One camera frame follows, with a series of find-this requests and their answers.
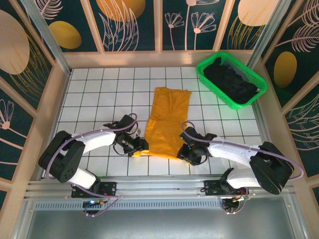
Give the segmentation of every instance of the yellow circle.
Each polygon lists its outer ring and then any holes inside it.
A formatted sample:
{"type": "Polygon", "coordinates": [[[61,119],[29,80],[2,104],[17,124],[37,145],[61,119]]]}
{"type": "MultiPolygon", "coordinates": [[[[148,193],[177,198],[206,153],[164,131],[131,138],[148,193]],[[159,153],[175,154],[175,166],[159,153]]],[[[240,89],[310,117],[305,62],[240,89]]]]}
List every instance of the yellow circle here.
{"type": "Polygon", "coordinates": [[[128,16],[129,9],[132,10],[135,18],[138,18],[145,9],[145,0],[96,0],[96,3],[104,15],[114,21],[130,20],[131,18],[128,16]]]}
{"type": "Polygon", "coordinates": [[[280,88],[287,87],[293,80],[297,70],[297,60],[293,53],[284,51],[275,63],[274,79],[280,88]]]}
{"type": "Polygon", "coordinates": [[[239,20],[247,26],[265,25],[273,13],[278,0],[240,0],[239,20]]]}
{"type": "Polygon", "coordinates": [[[66,49],[75,49],[82,43],[81,35],[71,24],[64,21],[55,21],[49,26],[59,46],[66,49]]]}
{"type": "Polygon", "coordinates": [[[10,14],[0,10],[0,69],[17,75],[29,62],[28,36],[20,23],[10,14]]]}

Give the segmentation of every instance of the green basket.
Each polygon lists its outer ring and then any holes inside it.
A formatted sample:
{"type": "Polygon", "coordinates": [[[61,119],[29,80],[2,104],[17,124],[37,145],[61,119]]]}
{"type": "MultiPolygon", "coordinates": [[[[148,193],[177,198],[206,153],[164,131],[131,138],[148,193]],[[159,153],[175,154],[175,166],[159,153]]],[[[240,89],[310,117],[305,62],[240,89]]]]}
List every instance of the green basket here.
{"type": "Polygon", "coordinates": [[[216,96],[218,96],[224,103],[226,103],[230,108],[237,110],[241,107],[248,106],[252,104],[258,97],[260,97],[263,93],[265,93],[268,89],[267,82],[259,75],[257,75],[255,72],[253,72],[250,68],[248,68],[246,65],[241,63],[239,60],[237,60],[235,57],[230,55],[226,52],[217,52],[214,55],[208,57],[201,63],[199,63],[196,66],[196,71],[199,76],[199,80],[201,83],[203,83],[210,91],[215,93],[216,96]],[[247,103],[245,104],[238,104],[234,102],[232,99],[230,99],[224,92],[222,92],[217,86],[215,86],[209,79],[207,79],[204,76],[204,69],[211,65],[216,58],[221,58],[221,64],[223,65],[226,60],[231,62],[231,64],[240,69],[248,78],[248,82],[254,84],[260,89],[260,92],[258,92],[253,98],[251,98],[247,103]]]}

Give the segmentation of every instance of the white grid floor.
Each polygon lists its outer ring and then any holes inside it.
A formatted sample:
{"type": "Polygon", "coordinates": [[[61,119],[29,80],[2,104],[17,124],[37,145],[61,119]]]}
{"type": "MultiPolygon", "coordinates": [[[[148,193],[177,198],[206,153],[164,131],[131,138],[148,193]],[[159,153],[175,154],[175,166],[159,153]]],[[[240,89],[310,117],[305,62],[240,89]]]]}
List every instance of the white grid floor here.
{"type": "MultiPolygon", "coordinates": [[[[198,133],[214,133],[245,144],[262,143],[251,106],[230,109],[198,81],[194,67],[74,69],[57,131],[84,133],[134,112],[144,136],[154,90],[164,86],[192,91],[188,120],[198,133]]],[[[109,146],[90,151],[80,162],[81,168],[98,176],[222,174],[230,166],[237,167],[222,158],[210,158],[195,167],[181,160],[129,158],[117,155],[109,146]]]]}

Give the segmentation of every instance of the black cloth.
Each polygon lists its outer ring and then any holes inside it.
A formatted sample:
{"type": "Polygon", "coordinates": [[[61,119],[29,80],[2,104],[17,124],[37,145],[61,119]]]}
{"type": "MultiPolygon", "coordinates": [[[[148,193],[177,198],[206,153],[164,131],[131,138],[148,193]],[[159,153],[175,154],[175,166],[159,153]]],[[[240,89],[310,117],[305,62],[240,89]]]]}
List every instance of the black cloth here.
{"type": "Polygon", "coordinates": [[[221,66],[221,58],[204,69],[204,76],[238,104],[247,103],[257,94],[257,87],[242,79],[240,75],[227,66],[221,66]]]}

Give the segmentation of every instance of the flower illustration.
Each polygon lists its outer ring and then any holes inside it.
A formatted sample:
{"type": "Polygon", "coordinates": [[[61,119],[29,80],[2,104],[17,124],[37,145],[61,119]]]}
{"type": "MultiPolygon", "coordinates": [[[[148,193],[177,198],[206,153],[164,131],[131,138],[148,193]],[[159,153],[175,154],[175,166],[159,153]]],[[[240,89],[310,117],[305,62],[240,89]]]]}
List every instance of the flower illustration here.
{"type": "MultiPolygon", "coordinates": [[[[11,122],[11,119],[12,119],[12,116],[13,116],[13,110],[14,110],[14,104],[11,102],[11,101],[8,101],[7,104],[5,104],[5,101],[3,99],[0,100],[0,129],[3,129],[3,130],[10,130],[24,138],[26,138],[25,135],[13,130],[12,128],[10,128],[10,122],[11,122]]],[[[23,147],[15,144],[15,143],[12,143],[12,142],[9,142],[3,138],[0,138],[0,141],[1,142],[4,142],[10,146],[13,146],[15,148],[18,148],[18,149],[23,149],[23,147]]]]}
{"type": "Polygon", "coordinates": [[[191,23],[193,25],[193,29],[195,32],[195,40],[194,40],[194,50],[196,50],[196,38],[197,34],[203,32],[210,32],[216,30],[216,24],[214,24],[214,13],[202,13],[202,15],[198,18],[198,12],[192,13],[191,15],[191,23]]]}
{"type": "Polygon", "coordinates": [[[185,50],[187,50],[187,30],[188,30],[188,16],[189,16],[189,8],[195,5],[208,5],[217,3],[219,0],[186,0],[187,14],[186,14],[186,27],[185,27],[185,50]]]}
{"type": "Polygon", "coordinates": [[[173,47],[173,50],[175,50],[171,30],[172,28],[175,28],[175,27],[184,26],[185,23],[184,21],[182,21],[182,17],[180,13],[173,13],[172,15],[170,15],[170,13],[166,13],[165,20],[169,27],[171,45],[173,47]]]}

